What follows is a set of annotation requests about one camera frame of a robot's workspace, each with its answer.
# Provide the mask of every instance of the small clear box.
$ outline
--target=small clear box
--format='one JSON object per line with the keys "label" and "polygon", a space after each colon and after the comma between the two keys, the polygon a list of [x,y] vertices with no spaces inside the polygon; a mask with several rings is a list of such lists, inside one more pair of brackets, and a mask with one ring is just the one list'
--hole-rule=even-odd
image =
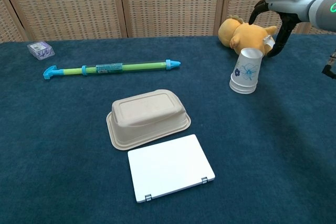
{"label": "small clear box", "polygon": [[34,42],[27,45],[29,52],[34,55],[38,60],[46,59],[55,55],[54,50],[50,45],[44,41]]}

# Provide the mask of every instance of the blue flower print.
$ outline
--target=blue flower print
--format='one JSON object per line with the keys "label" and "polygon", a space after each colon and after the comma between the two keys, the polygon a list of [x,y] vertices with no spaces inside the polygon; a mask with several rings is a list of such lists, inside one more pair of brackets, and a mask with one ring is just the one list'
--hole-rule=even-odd
{"label": "blue flower print", "polygon": [[245,66],[242,66],[240,71],[241,75],[245,80],[250,79],[252,81],[252,78],[256,76],[258,70],[258,65],[252,65],[251,63],[246,64]]}
{"label": "blue flower print", "polygon": [[239,71],[238,68],[236,68],[236,70],[235,70],[235,75],[236,75],[236,76],[239,76],[239,75],[240,75],[240,71]]}

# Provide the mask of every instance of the wicker room divider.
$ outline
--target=wicker room divider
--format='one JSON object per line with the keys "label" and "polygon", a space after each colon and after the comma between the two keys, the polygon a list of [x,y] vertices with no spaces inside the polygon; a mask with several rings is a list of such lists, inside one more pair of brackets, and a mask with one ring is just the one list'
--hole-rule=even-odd
{"label": "wicker room divider", "polygon": [[223,0],[123,0],[129,37],[217,34]]}
{"label": "wicker room divider", "polygon": [[27,36],[10,1],[0,0],[0,43],[24,40]]}
{"label": "wicker room divider", "polygon": [[121,0],[11,0],[32,40],[126,37]]}

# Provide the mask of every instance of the paper cup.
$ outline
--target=paper cup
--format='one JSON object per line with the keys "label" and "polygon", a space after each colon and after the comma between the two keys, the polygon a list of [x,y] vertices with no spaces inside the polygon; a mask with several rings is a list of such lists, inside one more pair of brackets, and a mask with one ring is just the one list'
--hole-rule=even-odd
{"label": "paper cup", "polygon": [[256,90],[263,53],[255,48],[241,50],[231,74],[230,88],[237,93],[250,94]]}

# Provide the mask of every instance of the label on water gun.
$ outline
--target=label on water gun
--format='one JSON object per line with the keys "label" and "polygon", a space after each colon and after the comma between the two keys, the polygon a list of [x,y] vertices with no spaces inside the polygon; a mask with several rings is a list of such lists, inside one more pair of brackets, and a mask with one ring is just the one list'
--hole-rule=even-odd
{"label": "label on water gun", "polygon": [[118,73],[122,72],[122,63],[96,65],[97,73]]}

